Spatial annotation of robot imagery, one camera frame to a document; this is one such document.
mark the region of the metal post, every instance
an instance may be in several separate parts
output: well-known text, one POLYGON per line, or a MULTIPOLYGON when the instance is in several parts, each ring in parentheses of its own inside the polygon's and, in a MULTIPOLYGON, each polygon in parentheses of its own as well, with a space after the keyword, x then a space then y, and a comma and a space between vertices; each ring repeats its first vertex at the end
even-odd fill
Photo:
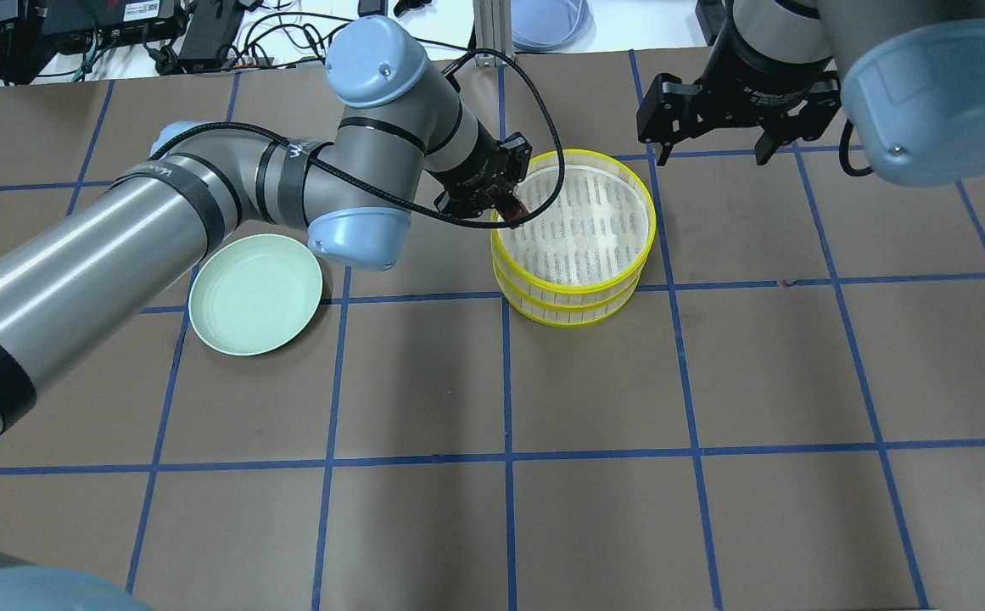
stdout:
MULTIPOLYGON (((515 57, 511 39, 511 0, 473 0, 473 31, 477 47, 495 49, 509 58, 515 57)), ((490 67, 501 62, 491 55, 477 55, 477 65, 490 67)))

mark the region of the cable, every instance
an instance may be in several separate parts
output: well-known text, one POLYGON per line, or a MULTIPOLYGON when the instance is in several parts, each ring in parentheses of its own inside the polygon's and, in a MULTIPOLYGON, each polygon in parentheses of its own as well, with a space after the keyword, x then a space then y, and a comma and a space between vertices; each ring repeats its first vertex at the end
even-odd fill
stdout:
POLYGON ((838 138, 838 164, 842 167, 842 171, 846 171, 848 177, 868 177, 873 173, 873 166, 859 168, 850 165, 850 136, 853 136, 853 123, 848 119, 846 125, 842 127, 842 135, 838 138))
MULTIPOLYGON (((563 186, 563 175, 565 175, 565 167, 563 167, 565 165, 565 163, 563 163, 563 146, 561 145, 561 140, 559 140, 559 135, 557 134, 557 127, 553 125, 553 120, 551 119, 551 116, 549 116, 549 108, 546 107, 546 102, 541 99, 541 93, 538 92, 538 87, 534 84, 534 81, 530 80, 530 77, 527 76, 526 72, 523 72, 522 67, 514 62, 514 59, 508 58, 507 55, 494 49, 473 49, 467 51, 465 55, 462 55, 462 58, 455 59, 455 62, 448 66, 448 69, 453 66, 453 72, 457 72, 462 64, 470 61, 470 59, 476 58, 477 55, 486 54, 502 59, 505 64, 511 66, 511 69, 518 73, 519 78, 522 78, 523 82, 526 82, 526 86, 530 89, 530 92, 534 94, 534 100, 538 104, 538 108, 541 109, 541 115, 544 117, 544 120, 546 120, 546 124, 549 125, 549 134, 551 135, 551 139, 553 139, 553 144, 557 147, 557 185, 553 187, 553 191, 551 191, 549 198, 542 202, 542 204, 539 205, 534 211, 527 213, 526 216, 519 217, 519 219, 515 219, 514 221, 469 221, 465 219, 455 219, 453 216, 447 216, 442 212, 425 208, 425 206, 422 205, 416 205, 414 202, 395 196, 393 193, 387 193, 387 191, 384 191, 376 186, 369 185, 367 182, 361 181, 360 178, 353 177, 353 175, 346 173, 346 171, 340 170, 338 167, 334 167, 333 165, 318 159, 316 156, 309 156, 307 159, 309 159, 309 162, 313 166, 317 167, 317 169, 325 171, 327 174, 332 175, 332 177, 339 178, 341 181, 347 182, 349 185, 367 191, 367 193, 371 193, 373 196, 389 202, 389 204, 399 206, 399 208, 410 212, 416 212, 418 214, 423 214, 424 216, 431 216, 435 220, 444 221, 445 223, 449 223, 451 225, 469 227, 473 229, 511 229, 518 227, 519 225, 523 225, 524 223, 527 223, 527 221, 534 220, 539 214, 549 209, 549 206, 553 205, 554 201, 557 201, 557 197, 559 197, 559 193, 561 193, 561 188, 563 186)), ((182 143, 183 140, 187 140, 193 136, 202 134, 202 132, 215 131, 215 129, 237 129, 237 131, 241 132, 252 132, 252 134, 258 134, 268 140, 271 140, 272 143, 278 143, 283 147, 287 147, 288 144, 290 144, 289 140, 284 136, 268 131, 268 129, 264 127, 249 125, 247 123, 220 121, 220 123, 206 123, 196 127, 191 127, 188 131, 179 134, 169 140, 169 142, 164 143, 163 146, 159 147, 159 149, 156 149, 156 152, 149 156, 149 161, 156 161, 159 158, 162 158, 164 154, 167 154, 167 152, 175 148, 177 144, 182 143)))

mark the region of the sticker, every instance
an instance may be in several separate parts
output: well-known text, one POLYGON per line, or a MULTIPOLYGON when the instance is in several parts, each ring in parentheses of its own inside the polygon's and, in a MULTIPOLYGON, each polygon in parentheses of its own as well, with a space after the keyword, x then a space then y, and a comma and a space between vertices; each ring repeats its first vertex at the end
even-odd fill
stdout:
POLYGON ((123 11, 124 22, 151 20, 160 15, 160 0, 147 0, 146 3, 129 3, 123 11))

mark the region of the yellow basket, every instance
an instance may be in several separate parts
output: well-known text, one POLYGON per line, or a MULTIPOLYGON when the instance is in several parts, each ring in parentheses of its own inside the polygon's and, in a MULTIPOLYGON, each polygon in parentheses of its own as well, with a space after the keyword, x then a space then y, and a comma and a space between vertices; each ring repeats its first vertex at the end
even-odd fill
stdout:
MULTIPOLYGON (((570 328, 605 320, 628 302, 658 219, 651 194, 628 166, 582 149, 563 151, 563 161, 561 196, 546 213, 522 227, 491 232, 492 270, 523 316, 570 328)), ((557 154, 547 152, 530 162, 516 193, 532 210, 555 179, 557 154)))

